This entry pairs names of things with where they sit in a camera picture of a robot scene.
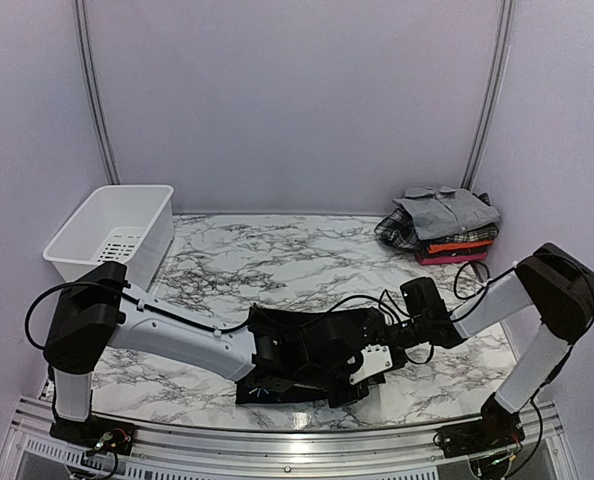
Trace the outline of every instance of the black and white plaid cloth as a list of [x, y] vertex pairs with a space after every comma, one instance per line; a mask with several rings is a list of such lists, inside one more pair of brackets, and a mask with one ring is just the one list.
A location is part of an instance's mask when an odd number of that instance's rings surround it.
[[[479, 199], [490, 205], [487, 194], [483, 193], [479, 195]], [[470, 232], [422, 241], [417, 237], [412, 217], [406, 210], [397, 207], [393, 213], [384, 218], [375, 227], [375, 233], [379, 237], [379, 240], [391, 247], [404, 248], [406, 250], [423, 250], [428, 245], [435, 243], [464, 243], [492, 240], [499, 235], [499, 229], [497, 225], [491, 223]]]

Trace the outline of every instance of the white marble table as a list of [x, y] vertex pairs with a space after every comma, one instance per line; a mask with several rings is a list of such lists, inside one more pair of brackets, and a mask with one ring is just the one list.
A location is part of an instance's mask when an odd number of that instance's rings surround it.
[[[153, 284], [167, 301], [204, 315], [243, 321], [257, 302], [322, 311], [343, 297], [430, 276], [449, 307], [457, 266], [419, 266], [382, 246], [375, 217], [181, 216], [175, 241]], [[464, 288], [474, 288], [472, 279]], [[411, 350], [423, 359], [427, 347]], [[235, 386], [215, 374], [151, 354], [107, 349], [93, 377], [93, 408], [137, 419], [234, 429], [348, 429], [447, 418], [479, 411], [515, 359], [500, 326], [429, 365], [386, 375], [360, 402], [235, 405]]]

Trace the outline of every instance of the stack of folded clothes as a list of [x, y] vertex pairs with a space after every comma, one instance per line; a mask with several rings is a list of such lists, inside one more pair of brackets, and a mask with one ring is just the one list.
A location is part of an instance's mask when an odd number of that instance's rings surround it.
[[422, 265], [486, 258], [500, 215], [487, 194], [450, 187], [409, 188], [375, 233], [387, 245], [412, 250]]

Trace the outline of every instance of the white wall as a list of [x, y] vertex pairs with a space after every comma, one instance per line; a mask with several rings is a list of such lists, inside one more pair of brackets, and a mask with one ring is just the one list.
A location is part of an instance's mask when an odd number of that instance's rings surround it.
[[[104, 183], [73, 19], [68, 1], [0, 0], [0, 449], [46, 372], [23, 333], [30, 302], [60, 281], [41, 252]], [[33, 320], [40, 341], [47, 314]]]
[[497, 0], [91, 0], [120, 175], [176, 211], [383, 212], [461, 181]]
[[[476, 189], [503, 215], [492, 264], [553, 241], [594, 269], [594, 0], [519, 2]], [[525, 350], [536, 318], [510, 328]], [[581, 479], [594, 479], [594, 327], [550, 392]]]

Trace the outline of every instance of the gray shirt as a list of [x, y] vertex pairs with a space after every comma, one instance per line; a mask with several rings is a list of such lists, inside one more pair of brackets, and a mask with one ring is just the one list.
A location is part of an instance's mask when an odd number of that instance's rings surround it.
[[499, 212], [463, 188], [413, 187], [393, 200], [413, 218], [420, 240], [468, 232], [498, 222]]

